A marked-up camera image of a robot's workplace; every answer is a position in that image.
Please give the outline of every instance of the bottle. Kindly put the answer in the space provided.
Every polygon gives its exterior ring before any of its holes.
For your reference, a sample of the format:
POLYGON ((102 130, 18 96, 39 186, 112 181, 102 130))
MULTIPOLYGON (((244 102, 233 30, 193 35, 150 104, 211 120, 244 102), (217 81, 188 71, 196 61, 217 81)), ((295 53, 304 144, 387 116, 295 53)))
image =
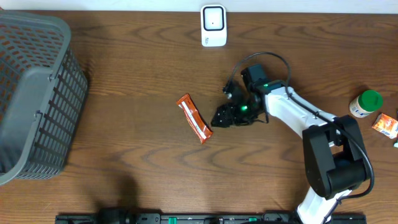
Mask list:
POLYGON ((349 110, 355 117, 364 118, 380 109, 382 105, 383 98, 380 93, 366 90, 349 104, 349 110))

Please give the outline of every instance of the gray basket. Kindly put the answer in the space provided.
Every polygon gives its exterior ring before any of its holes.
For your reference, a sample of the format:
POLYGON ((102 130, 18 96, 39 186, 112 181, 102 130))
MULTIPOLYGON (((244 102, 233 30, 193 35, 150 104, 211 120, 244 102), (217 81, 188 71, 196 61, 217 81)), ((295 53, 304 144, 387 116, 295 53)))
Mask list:
POLYGON ((88 84, 61 19, 0 12, 0 185, 58 175, 88 84))

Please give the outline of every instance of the white background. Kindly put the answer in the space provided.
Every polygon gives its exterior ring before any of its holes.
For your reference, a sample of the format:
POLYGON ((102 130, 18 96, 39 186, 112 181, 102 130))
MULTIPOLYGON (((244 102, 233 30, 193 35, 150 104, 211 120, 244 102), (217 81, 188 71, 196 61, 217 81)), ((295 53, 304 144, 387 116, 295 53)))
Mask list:
POLYGON ((398 0, 0 0, 4 9, 193 11, 218 3, 229 12, 398 13, 398 0))

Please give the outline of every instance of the small orange package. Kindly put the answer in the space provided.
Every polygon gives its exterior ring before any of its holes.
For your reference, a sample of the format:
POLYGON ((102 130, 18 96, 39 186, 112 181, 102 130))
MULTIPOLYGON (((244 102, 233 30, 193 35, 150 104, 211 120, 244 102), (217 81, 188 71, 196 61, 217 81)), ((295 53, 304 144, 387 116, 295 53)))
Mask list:
POLYGON ((398 134, 398 121, 382 113, 377 117, 372 128, 394 139, 398 134))
POLYGON ((184 110, 185 117, 189 125, 197 134, 200 142, 203 144, 207 139, 213 135, 213 132, 208 128, 202 120, 197 107, 193 104, 190 95, 187 93, 177 101, 177 105, 184 110))

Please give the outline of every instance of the wood grain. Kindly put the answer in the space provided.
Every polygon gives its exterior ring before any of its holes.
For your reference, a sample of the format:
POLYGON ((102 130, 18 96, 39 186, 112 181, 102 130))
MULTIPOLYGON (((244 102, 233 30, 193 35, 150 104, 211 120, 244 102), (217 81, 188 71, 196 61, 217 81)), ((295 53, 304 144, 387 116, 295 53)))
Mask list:
MULTIPOLYGON (((36 12, 64 19, 71 47, 90 76, 90 95, 68 165, 51 180, 0 187, 0 223, 53 223, 59 213, 135 206, 165 213, 293 210, 305 196, 302 141, 285 124, 213 128, 201 145, 175 102, 185 93, 206 121, 226 102, 221 88, 236 62, 257 51, 283 55, 292 86, 330 113, 371 88, 396 116, 398 16, 228 14, 228 43, 204 48, 199 13, 36 12)), ((274 58, 261 62, 285 78, 274 58)), ((376 184, 338 211, 368 223, 396 223, 398 150, 359 119, 376 184)))

